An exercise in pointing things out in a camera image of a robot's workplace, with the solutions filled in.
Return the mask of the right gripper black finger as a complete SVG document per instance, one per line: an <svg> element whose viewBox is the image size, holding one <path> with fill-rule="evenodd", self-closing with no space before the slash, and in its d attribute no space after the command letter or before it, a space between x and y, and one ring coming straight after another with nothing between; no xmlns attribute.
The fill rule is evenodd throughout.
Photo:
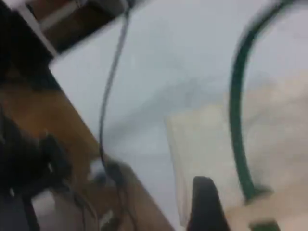
<svg viewBox="0 0 308 231"><path fill-rule="evenodd" d="M194 177L188 231L229 231L218 190L212 179Z"/></svg>

